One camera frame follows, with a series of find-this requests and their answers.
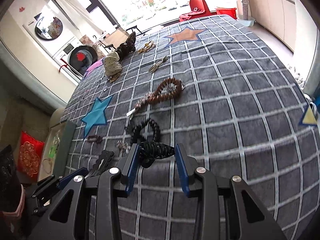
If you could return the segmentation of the green plastic bangle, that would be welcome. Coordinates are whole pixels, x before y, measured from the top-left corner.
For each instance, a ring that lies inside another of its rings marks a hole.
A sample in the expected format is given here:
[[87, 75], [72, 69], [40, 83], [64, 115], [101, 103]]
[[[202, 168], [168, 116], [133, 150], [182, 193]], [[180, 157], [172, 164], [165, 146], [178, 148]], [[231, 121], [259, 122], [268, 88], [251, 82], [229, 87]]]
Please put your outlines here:
[[48, 157], [49, 157], [50, 159], [55, 158], [56, 152], [57, 152], [57, 148], [58, 148], [58, 147], [57, 147], [56, 145], [54, 145], [54, 144], [52, 144], [52, 146], [50, 147], [49, 154], [48, 154]]

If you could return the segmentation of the clear plastic hair comb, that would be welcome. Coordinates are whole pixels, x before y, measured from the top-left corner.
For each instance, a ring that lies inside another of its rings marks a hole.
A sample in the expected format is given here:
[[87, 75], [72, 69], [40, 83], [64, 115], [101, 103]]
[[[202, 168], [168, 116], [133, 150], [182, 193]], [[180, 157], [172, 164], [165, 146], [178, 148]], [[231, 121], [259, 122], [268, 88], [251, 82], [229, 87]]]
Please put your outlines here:
[[61, 138], [61, 130], [58, 130], [54, 136], [53, 144], [56, 145], [57, 147], [60, 144], [60, 139]]

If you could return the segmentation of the black hair claw clip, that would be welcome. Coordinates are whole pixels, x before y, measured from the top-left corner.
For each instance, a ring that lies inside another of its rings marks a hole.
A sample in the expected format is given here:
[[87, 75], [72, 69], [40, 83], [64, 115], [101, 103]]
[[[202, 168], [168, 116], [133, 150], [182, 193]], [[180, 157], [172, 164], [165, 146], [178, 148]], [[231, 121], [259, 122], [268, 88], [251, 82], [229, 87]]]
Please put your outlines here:
[[99, 155], [99, 158], [90, 169], [86, 178], [100, 176], [102, 173], [104, 173], [108, 169], [110, 163], [112, 163], [113, 156], [114, 152], [103, 150], [101, 155]]

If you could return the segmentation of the red embroidered cushion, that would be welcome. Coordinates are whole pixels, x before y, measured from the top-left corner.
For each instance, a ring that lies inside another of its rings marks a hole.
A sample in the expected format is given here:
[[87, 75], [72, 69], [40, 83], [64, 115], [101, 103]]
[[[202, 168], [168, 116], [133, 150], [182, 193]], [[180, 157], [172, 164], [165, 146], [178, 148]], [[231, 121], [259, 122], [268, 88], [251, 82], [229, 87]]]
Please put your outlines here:
[[17, 161], [17, 170], [36, 182], [42, 160], [44, 142], [22, 131]]

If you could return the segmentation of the grey open storage box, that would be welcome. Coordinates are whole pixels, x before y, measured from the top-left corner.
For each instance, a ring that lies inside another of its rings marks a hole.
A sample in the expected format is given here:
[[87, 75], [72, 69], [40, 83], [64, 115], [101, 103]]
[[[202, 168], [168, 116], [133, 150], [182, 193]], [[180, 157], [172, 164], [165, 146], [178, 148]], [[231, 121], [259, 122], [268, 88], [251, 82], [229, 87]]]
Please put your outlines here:
[[51, 127], [44, 145], [37, 181], [64, 176], [76, 124], [65, 120]]

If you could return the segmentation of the grey plaid bedspread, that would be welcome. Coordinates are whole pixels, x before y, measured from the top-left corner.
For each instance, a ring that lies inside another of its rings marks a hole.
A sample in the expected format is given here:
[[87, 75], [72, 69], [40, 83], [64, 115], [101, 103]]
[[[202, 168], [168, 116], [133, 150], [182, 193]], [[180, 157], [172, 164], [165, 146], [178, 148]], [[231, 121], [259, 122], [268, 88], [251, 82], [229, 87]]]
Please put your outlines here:
[[[289, 70], [229, 16], [178, 23], [138, 37], [136, 47], [149, 41], [155, 46], [129, 55], [114, 83], [99, 65], [76, 87], [63, 114], [76, 123], [65, 173], [91, 168], [103, 150], [122, 156], [127, 126], [151, 118], [163, 143], [182, 144], [216, 176], [241, 176], [285, 236], [298, 239], [319, 207], [319, 131], [299, 123], [307, 102]], [[149, 103], [127, 117], [148, 92]]]

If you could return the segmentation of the cream polka dot scrunchie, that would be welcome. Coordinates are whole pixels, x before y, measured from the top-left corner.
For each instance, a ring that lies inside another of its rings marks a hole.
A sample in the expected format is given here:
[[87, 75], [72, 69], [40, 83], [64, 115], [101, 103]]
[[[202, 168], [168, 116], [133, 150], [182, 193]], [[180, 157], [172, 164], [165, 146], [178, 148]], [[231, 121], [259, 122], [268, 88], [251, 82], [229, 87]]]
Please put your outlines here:
[[114, 76], [122, 71], [122, 65], [119, 63], [119, 55], [116, 51], [109, 53], [103, 58], [103, 66], [105, 68], [105, 76]]

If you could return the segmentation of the gold hair clip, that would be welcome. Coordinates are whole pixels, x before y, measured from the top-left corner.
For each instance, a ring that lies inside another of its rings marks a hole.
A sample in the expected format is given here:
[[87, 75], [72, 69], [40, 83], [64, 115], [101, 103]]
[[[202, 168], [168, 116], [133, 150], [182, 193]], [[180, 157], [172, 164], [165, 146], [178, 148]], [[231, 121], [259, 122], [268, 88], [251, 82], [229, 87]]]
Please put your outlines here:
[[168, 60], [168, 56], [159, 59], [152, 67], [149, 68], [150, 73], [154, 73], [163, 63]]

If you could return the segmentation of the dark patterned scrunchie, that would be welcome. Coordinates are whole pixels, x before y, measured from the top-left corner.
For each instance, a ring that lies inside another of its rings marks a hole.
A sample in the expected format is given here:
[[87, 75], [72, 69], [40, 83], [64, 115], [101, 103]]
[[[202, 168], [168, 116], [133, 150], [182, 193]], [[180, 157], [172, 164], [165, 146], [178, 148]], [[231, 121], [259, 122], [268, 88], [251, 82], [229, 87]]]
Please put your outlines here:
[[121, 43], [117, 48], [116, 52], [119, 56], [119, 60], [122, 61], [132, 52], [136, 51], [135, 48], [136, 33], [133, 31], [124, 43]]

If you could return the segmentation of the wooden folding chair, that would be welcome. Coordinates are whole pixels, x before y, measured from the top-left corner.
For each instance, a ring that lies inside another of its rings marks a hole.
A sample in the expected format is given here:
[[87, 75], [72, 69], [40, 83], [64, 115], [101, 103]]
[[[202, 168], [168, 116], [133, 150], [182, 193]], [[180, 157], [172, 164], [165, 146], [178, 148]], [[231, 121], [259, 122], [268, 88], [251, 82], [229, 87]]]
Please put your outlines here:
[[137, 36], [144, 34], [136, 25], [126, 30], [118, 27], [111, 34], [104, 33], [98, 42], [109, 53], [114, 51], [121, 43], [124, 43], [132, 32], [135, 32]]

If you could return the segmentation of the white washing machine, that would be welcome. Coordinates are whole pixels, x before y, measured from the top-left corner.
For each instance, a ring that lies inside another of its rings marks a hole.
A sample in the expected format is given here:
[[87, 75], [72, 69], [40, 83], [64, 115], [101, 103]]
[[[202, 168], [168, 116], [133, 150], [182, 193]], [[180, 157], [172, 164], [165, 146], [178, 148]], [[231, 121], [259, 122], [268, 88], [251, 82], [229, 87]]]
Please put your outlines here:
[[[46, 5], [31, 21], [23, 24], [23, 27], [57, 64], [58, 71], [63, 64], [61, 58], [82, 76], [98, 60], [97, 51], [92, 46], [80, 42], [72, 32], [74, 27], [71, 22], [59, 10], [54, 11]], [[62, 68], [60, 73], [76, 84], [80, 82], [65, 68]]]

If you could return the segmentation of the light blue basin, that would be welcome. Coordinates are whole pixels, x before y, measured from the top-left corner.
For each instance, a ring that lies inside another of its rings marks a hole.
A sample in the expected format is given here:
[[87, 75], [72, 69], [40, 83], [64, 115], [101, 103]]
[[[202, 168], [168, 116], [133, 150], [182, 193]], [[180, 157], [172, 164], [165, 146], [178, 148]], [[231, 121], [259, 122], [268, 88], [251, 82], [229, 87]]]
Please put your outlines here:
[[255, 23], [255, 19], [252, 17], [249, 17], [247, 20], [244, 20], [243, 18], [241, 18], [241, 15], [239, 15], [239, 17], [237, 18], [237, 21], [242, 24], [244, 27], [252, 27]]

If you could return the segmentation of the red plastic chair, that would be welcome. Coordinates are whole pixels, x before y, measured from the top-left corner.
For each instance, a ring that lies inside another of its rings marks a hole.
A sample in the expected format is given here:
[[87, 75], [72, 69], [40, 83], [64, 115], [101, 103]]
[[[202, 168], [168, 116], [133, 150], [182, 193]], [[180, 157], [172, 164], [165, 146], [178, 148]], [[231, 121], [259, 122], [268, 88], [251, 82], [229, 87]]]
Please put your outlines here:
[[217, 14], [210, 11], [205, 0], [190, 0], [189, 5], [191, 12], [181, 14], [179, 17], [180, 22]]

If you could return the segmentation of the red plastic bucket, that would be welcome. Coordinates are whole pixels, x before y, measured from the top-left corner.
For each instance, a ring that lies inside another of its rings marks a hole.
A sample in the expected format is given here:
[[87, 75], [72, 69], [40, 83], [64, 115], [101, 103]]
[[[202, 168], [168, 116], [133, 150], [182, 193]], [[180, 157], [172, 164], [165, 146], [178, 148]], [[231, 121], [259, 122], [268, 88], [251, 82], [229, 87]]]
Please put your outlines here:
[[218, 15], [228, 15], [235, 20], [237, 19], [236, 8], [216, 7], [215, 10]]

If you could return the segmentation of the beige low cabinet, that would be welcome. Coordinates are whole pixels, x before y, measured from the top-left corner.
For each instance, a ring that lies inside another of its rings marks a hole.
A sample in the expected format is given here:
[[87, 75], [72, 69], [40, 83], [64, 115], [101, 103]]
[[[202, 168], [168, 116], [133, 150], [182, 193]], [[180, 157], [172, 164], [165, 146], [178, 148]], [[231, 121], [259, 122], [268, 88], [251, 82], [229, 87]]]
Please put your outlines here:
[[248, 2], [252, 17], [294, 51], [297, 26], [295, 0], [248, 0]]

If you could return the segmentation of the red handled mop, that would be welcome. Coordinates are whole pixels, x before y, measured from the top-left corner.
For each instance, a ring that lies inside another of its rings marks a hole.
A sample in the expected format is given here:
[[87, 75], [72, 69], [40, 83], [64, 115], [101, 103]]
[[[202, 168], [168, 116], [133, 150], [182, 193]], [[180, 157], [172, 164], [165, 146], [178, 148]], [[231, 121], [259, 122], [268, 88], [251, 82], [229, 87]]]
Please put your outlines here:
[[77, 79], [82, 79], [82, 75], [76, 69], [74, 69], [70, 64], [68, 64], [63, 58], [61, 58], [60, 60], [63, 62], [63, 64], [60, 66], [59, 72], [61, 72], [62, 68], [65, 68], [68, 71], [70, 71]]

